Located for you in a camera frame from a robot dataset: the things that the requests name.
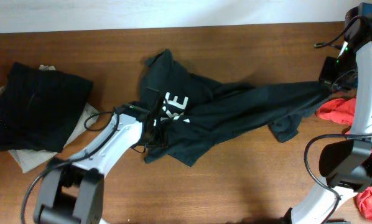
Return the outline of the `dark green Nike t-shirt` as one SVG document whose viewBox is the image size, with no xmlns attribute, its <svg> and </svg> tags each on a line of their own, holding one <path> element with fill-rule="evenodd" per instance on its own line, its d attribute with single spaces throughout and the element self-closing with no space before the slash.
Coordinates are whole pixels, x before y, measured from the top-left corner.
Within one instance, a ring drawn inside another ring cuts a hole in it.
<svg viewBox="0 0 372 224">
<path fill-rule="evenodd" d="M 190 73 L 168 49 L 145 64 L 140 97 L 146 100 L 150 88 L 159 91 L 163 103 L 155 122 L 168 139 L 166 146 L 149 150 L 147 164 L 168 155 L 193 166 L 213 146 L 262 126 L 278 142 L 286 142 L 297 135 L 302 119 L 331 95 L 319 82 L 261 87 L 220 83 Z"/>
</svg>

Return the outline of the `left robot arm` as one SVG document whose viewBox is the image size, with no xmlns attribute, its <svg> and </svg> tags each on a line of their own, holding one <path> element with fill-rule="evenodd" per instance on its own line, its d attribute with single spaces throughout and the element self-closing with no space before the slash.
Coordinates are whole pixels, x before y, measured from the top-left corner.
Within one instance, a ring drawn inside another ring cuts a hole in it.
<svg viewBox="0 0 372 224">
<path fill-rule="evenodd" d="M 105 178 L 130 148 L 164 146 L 158 132 L 166 95 L 147 88 L 142 100 L 113 108 L 102 132 L 67 160 L 53 159 L 36 178 L 41 183 L 34 223 L 104 223 Z"/>
</svg>

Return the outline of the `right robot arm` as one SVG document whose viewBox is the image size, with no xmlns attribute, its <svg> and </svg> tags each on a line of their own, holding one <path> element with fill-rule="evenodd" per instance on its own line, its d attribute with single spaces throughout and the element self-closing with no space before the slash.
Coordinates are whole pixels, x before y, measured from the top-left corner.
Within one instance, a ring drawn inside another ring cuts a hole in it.
<svg viewBox="0 0 372 224">
<path fill-rule="evenodd" d="M 372 187 L 372 4 L 362 2 L 345 15 L 344 38 L 338 57 L 325 59 L 319 80 L 335 91 L 356 89 L 355 115 L 348 134 L 326 134 L 340 142 L 325 146 L 319 159 L 320 177 L 306 198 L 288 209 L 283 223 L 328 223 L 347 200 Z"/>
</svg>

